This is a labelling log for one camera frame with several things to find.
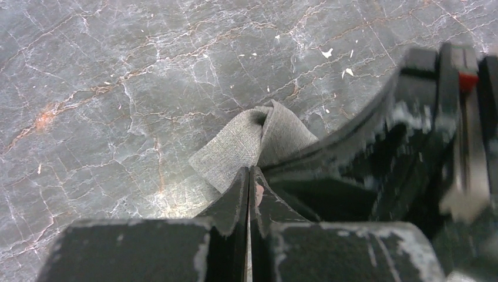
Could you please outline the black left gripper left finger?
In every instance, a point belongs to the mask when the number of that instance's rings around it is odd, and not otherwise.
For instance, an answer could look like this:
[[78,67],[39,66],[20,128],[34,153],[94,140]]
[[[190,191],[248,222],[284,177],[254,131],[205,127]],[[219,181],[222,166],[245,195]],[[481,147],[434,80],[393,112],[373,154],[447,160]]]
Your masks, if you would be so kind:
[[249,169],[192,219],[92,219],[56,240],[39,281],[246,281]]

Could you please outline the grey cloth napkin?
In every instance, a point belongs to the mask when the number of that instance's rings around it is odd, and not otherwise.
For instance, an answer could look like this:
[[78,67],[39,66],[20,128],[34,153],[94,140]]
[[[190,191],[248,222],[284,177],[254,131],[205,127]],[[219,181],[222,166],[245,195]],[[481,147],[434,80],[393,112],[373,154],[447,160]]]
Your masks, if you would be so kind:
[[271,100],[231,119],[189,164],[224,193],[239,168],[276,165],[317,140],[293,111]]

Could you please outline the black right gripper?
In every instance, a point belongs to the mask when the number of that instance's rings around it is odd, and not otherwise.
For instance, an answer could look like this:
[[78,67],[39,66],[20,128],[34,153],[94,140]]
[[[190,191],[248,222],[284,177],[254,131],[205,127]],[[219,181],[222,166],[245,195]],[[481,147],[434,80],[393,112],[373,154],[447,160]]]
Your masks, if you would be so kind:
[[496,281],[497,58],[411,49],[352,120],[262,172],[309,221],[409,221],[446,274]]

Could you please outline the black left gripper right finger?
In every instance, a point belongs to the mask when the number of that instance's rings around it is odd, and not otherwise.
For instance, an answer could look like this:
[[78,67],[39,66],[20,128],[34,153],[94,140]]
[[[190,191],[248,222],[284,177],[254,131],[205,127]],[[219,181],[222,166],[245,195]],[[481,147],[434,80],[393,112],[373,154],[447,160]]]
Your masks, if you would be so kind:
[[445,281],[429,240],[406,222],[313,223],[250,169],[254,281]]

